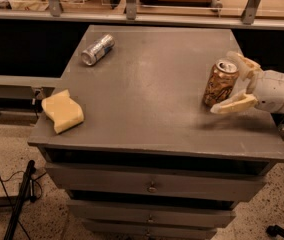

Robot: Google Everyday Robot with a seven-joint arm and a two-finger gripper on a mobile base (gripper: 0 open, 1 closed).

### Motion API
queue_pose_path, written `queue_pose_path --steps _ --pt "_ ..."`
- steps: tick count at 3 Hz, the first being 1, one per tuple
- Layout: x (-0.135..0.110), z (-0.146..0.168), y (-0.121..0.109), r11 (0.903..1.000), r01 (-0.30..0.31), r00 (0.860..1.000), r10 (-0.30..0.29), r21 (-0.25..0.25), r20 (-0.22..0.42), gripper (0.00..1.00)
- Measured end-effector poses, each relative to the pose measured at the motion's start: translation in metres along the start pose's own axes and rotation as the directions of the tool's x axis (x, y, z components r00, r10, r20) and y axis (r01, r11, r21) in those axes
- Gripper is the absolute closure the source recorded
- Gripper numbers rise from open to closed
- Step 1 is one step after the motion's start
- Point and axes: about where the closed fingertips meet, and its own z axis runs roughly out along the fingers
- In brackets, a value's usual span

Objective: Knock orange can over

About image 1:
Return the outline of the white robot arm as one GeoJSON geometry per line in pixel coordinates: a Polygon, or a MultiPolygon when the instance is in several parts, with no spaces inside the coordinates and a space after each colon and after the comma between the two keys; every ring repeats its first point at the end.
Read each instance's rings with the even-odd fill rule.
{"type": "Polygon", "coordinates": [[[210,111],[214,114],[228,114],[254,107],[284,114],[284,73],[263,70],[257,62],[234,51],[229,51],[227,57],[238,65],[240,79],[249,79],[250,82],[244,90],[213,105],[210,111]]]}

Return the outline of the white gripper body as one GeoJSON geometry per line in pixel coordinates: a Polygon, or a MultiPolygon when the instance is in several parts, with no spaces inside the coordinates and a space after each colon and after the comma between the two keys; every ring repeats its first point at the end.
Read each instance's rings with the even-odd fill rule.
{"type": "Polygon", "coordinates": [[[257,99],[257,109],[279,112],[284,106],[284,73],[273,70],[256,73],[248,85],[248,93],[257,99]]]}

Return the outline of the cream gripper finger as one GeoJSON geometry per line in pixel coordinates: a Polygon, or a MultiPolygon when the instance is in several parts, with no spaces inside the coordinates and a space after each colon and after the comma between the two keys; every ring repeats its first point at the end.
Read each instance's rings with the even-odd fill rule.
{"type": "Polygon", "coordinates": [[[240,79],[242,81],[248,80],[246,90],[253,91],[257,85],[258,78],[263,75],[261,66],[235,51],[229,51],[227,57],[237,64],[240,79]]]}
{"type": "Polygon", "coordinates": [[[257,103],[258,100],[253,94],[248,94],[245,90],[242,90],[230,98],[213,105],[210,112],[214,114],[237,113],[254,107],[257,103]]]}

